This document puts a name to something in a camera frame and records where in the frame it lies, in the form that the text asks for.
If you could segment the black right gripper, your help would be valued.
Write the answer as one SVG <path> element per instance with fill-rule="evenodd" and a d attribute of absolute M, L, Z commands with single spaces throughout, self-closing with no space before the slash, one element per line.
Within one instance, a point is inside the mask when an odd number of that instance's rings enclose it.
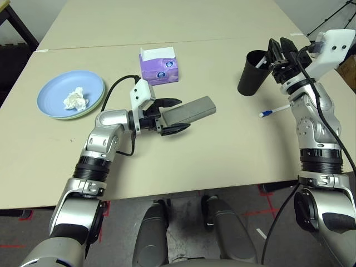
<path fill-rule="evenodd" d="M 269 39 L 266 58 L 277 84 L 284 84 L 300 73 L 300 68 L 296 61 L 297 54 L 298 49 L 290 39 L 281 37 L 280 44 L 273 38 Z"/>

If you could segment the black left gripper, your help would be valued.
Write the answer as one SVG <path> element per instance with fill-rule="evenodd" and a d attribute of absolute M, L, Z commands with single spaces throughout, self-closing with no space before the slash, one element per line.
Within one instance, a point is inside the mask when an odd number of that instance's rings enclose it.
<path fill-rule="evenodd" d="M 177 134 L 187 129 L 190 127 L 190 123 L 175 123 L 168 127 L 162 127 L 159 120 L 161 117 L 159 107 L 172 107 L 181 103 L 182 101 L 176 98 L 157 98 L 154 102 L 156 107 L 149 107 L 147 110 L 143 110 L 139 119 L 141 129 L 156 131 L 161 136 Z"/>

